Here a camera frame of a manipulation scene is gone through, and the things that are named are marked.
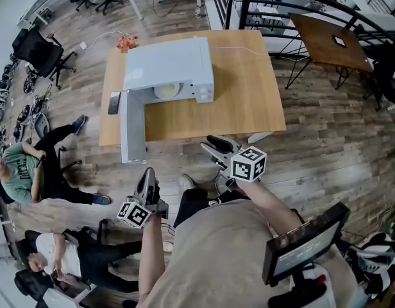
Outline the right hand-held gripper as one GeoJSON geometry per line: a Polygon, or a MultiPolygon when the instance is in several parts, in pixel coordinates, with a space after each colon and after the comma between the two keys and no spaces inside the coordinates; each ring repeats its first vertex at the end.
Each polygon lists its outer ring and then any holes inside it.
{"type": "Polygon", "coordinates": [[[254,146],[234,151],[234,141],[223,136],[208,135],[206,140],[200,145],[210,155],[211,161],[223,168],[221,177],[228,191],[237,188],[237,180],[253,183],[265,173],[266,152],[254,146]]]}

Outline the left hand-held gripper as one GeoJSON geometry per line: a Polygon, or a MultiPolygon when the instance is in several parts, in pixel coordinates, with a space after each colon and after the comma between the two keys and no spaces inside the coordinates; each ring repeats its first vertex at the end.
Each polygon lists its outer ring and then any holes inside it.
{"type": "Polygon", "coordinates": [[[132,228],[141,229],[151,215],[168,218],[169,205],[160,199],[159,181],[155,170],[148,167],[136,186],[136,197],[128,196],[121,205],[117,219],[132,228]]]}

